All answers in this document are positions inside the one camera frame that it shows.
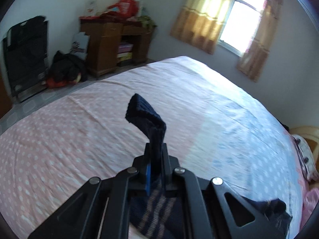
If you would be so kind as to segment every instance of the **bed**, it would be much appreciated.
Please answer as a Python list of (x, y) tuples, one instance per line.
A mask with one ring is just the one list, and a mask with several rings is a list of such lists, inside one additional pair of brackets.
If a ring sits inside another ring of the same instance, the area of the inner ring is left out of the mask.
[[(295, 237), (307, 184), (291, 136), (241, 88), (177, 57), (78, 90), (0, 136), (0, 226), (8, 238), (26, 239), (90, 177), (115, 176), (143, 154), (146, 137), (124, 118), (134, 93), (166, 122), (164, 141), (181, 166), (219, 176), (252, 200), (282, 199), (293, 216), (287, 238)], [(141, 238), (132, 227), (130, 238)]]

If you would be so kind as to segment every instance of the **red bag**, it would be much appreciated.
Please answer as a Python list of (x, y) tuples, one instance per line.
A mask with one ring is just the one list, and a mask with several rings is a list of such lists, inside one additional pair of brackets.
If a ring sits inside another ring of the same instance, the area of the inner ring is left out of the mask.
[(118, 3), (109, 6), (108, 9), (115, 7), (118, 8), (119, 12), (109, 11), (107, 14), (120, 16), (123, 18), (130, 18), (138, 13), (138, 6), (135, 0), (119, 0)]

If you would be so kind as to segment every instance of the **sunlight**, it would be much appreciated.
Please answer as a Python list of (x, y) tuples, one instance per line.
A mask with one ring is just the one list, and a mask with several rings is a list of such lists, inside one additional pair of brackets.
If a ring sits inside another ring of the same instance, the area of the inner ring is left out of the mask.
[(259, 12), (243, 3), (235, 2), (221, 40), (244, 53), (258, 27), (259, 20)]

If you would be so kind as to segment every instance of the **clothes pile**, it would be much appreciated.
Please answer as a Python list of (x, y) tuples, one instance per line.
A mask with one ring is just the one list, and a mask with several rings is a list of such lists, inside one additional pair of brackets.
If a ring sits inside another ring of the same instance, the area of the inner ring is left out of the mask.
[(48, 88), (62, 87), (87, 80), (85, 61), (72, 54), (58, 51), (48, 73), (46, 85)]

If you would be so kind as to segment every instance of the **metal screw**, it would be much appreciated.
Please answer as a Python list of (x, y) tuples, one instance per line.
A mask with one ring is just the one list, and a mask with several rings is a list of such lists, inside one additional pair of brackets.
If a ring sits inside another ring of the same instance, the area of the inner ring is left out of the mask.
[(177, 167), (174, 169), (174, 172), (177, 174), (183, 174), (185, 172), (185, 169), (182, 167)]
[(100, 182), (100, 178), (98, 177), (93, 177), (89, 180), (89, 182), (92, 184), (92, 185), (95, 185), (95, 184), (98, 184)]
[(130, 167), (127, 169), (127, 172), (130, 174), (136, 173), (138, 170), (135, 167)]
[(222, 185), (223, 184), (223, 179), (219, 177), (215, 177), (212, 179), (212, 183), (215, 185)]

